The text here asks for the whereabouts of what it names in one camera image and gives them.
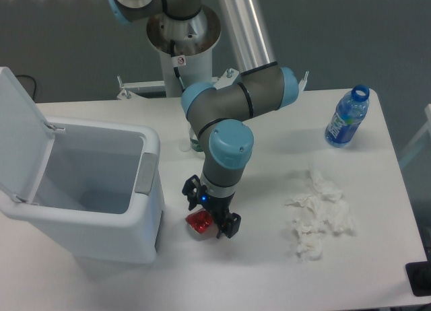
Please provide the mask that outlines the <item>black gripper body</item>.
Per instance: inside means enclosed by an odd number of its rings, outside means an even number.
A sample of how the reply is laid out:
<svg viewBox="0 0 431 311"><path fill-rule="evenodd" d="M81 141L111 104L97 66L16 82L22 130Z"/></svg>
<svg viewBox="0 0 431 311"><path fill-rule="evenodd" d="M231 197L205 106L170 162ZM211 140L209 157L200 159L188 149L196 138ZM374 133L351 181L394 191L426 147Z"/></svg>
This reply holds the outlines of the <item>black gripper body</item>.
<svg viewBox="0 0 431 311"><path fill-rule="evenodd" d="M209 212L213 221L217 225L224 225L228 220L234 220L230 212L230 204L234 195L218 198L207 193L198 195L198 202Z"/></svg>

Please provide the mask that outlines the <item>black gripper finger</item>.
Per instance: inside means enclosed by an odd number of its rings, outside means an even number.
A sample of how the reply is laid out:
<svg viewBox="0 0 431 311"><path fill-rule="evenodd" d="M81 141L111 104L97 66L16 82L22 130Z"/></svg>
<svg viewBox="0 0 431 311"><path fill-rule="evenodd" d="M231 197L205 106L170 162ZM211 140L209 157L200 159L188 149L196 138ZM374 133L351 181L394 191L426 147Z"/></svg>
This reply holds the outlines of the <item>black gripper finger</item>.
<svg viewBox="0 0 431 311"><path fill-rule="evenodd" d="M207 187L201 184L197 175L192 175L185 181L182 194L187 198L189 211L194 210L198 205L204 207L207 203Z"/></svg>
<svg viewBox="0 0 431 311"><path fill-rule="evenodd" d="M215 217L215 224L218 227L217 239L222 235L227 238L232 238L239 231L241 216L237 213L223 213Z"/></svg>

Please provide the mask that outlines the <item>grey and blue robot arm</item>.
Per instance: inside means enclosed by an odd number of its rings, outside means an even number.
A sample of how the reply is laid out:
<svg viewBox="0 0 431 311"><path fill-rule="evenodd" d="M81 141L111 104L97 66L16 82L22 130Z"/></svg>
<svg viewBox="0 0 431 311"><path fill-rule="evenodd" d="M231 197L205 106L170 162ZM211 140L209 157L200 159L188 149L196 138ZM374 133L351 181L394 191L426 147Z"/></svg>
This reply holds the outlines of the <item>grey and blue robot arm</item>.
<svg viewBox="0 0 431 311"><path fill-rule="evenodd" d="M159 53L166 94L179 97L205 155L200 176L183 187L189 207L202 206L221 235L232 237L241 218L229 210L251 158L254 137L245 121L292 104L298 82L275 59L258 0L218 0L216 14L202 0L108 0L120 21L146 19ZM239 76L212 83L212 50L226 27Z"/></svg>

